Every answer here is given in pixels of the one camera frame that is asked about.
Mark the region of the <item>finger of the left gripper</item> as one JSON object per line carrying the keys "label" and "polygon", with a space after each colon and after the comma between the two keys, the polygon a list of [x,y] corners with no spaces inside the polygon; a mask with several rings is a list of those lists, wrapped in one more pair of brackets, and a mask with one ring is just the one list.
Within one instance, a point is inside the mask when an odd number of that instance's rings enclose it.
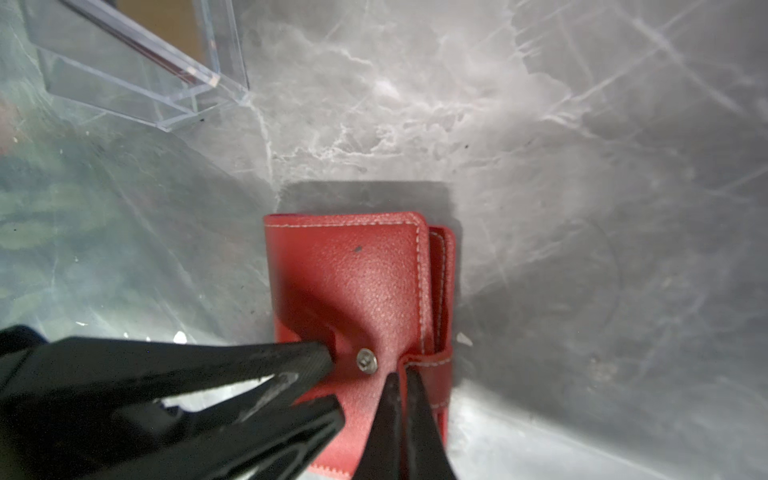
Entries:
{"label": "finger of the left gripper", "polygon": [[91,473],[89,479],[295,479],[344,427],[333,395],[268,411],[157,452]]}
{"label": "finger of the left gripper", "polygon": [[246,420],[290,406],[333,369],[318,342],[201,346],[72,337],[1,360],[1,404],[47,411],[133,404],[259,380],[207,409]]}

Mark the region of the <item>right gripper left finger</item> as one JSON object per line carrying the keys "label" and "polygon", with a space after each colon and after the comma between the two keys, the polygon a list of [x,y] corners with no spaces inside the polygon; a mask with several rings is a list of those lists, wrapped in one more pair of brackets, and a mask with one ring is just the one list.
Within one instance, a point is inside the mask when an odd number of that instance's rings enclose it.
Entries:
{"label": "right gripper left finger", "polygon": [[402,400],[397,373],[386,377],[371,430],[353,480],[401,476]]}

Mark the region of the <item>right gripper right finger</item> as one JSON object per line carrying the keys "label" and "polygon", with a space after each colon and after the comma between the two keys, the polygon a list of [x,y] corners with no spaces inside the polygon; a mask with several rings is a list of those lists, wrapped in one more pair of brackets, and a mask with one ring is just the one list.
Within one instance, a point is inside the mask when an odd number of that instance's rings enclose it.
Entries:
{"label": "right gripper right finger", "polygon": [[455,480],[419,372],[406,370],[407,479]]}

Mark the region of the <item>red card holder wallet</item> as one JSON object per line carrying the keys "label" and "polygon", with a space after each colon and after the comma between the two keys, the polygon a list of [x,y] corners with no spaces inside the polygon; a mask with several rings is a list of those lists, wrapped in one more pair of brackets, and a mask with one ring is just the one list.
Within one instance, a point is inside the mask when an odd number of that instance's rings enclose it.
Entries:
{"label": "red card holder wallet", "polygon": [[311,464],[349,479],[386,377],[417,370],[440,433],[448,428],[456,238],[416,212],[274,214],[264,220],[276,339],[326,345],[333,371],[309,391],[333,395],[345,424]]}

